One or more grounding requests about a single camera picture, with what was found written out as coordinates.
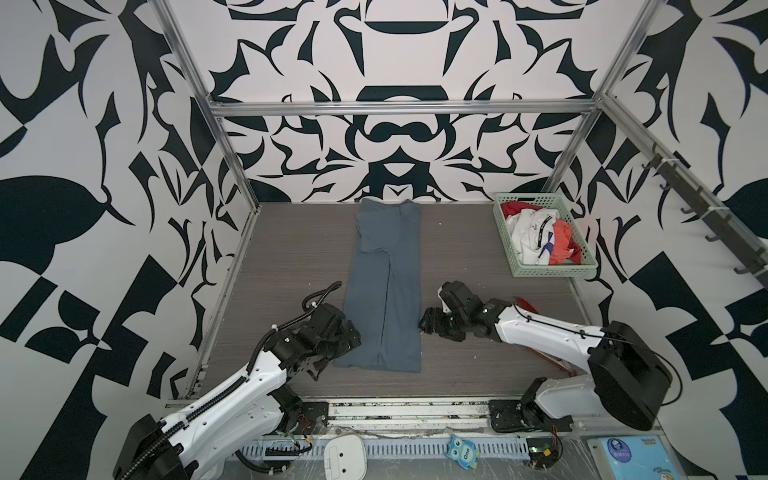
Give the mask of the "grey blue t shirt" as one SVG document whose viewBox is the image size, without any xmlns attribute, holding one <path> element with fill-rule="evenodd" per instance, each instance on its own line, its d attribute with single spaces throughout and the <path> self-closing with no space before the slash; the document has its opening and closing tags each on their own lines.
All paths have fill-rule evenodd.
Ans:
<svg viewBox="0 0 768 480">
<path fill-rule="evenodd" d="M 355 215 L 356 240 L 343 312 L 361 345 L 338 368 L 421 371 L 421 210 L 369 199 Z"/>
</svg>

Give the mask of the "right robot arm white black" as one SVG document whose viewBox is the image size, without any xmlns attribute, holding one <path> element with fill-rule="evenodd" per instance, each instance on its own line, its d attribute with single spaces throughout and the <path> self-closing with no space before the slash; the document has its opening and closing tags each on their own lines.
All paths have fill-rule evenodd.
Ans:
<svg viewBox="0 0 768 480">
<path fill-rule="evenodd" d="M 499 433 L 565 430 L 576 417 L 612 417 L 638 431 L 653 429 L 675 376 L 629 325 L 568 323 L 528 309 L 516 298 L 481 300 L 459 281 L 438 291 L 420 329 L 462 342 L 468 335 L 517 345 L 564 361 L 577 370 L 562 379 L 539 377 L 522 397 L 492 417 Z"/>
</svg>

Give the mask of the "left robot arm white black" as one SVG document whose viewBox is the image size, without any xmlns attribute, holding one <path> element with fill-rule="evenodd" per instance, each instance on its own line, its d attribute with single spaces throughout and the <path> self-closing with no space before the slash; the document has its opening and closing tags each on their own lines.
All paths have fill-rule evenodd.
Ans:
<svg viewBox="0 0 768 480">
<path fill-rule="evenodd" d="M 336 281 L 308 295 L 301 314 L 273 325 L 245 366 L 203 397 L 161 420 L 146 415 L 129 430 L 116 461 L 116 479 L 212 479 L 249 441 L 289 434 L 303 402 L 290 380 L 312 379 L 361 344 L 344 313 L 327 303 Z"/>
</svg>

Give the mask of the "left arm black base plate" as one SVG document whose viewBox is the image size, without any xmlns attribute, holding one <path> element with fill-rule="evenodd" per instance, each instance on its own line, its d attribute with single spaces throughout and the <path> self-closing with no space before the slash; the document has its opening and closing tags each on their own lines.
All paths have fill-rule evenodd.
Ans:
<svg viewBox="0 0 768 480">
<path fill-rule="evenodd" d="M 290 432 L 293 435 L 314 435 L 327 427 L 329 403 L 325 401 L 303 402 Z"/>
</svg>

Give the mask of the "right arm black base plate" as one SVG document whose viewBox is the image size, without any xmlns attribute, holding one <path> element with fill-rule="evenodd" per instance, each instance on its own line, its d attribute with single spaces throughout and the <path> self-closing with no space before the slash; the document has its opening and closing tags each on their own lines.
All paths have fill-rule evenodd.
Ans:
<svg viewBox="0 0 768 480">
<path fill-rule="evenodd" d="M 488 402 L 490 425 L 497 433 L 570 432 L 573 419 L 549 417 L 533 400 L 501 400 Z"/>
</svg>

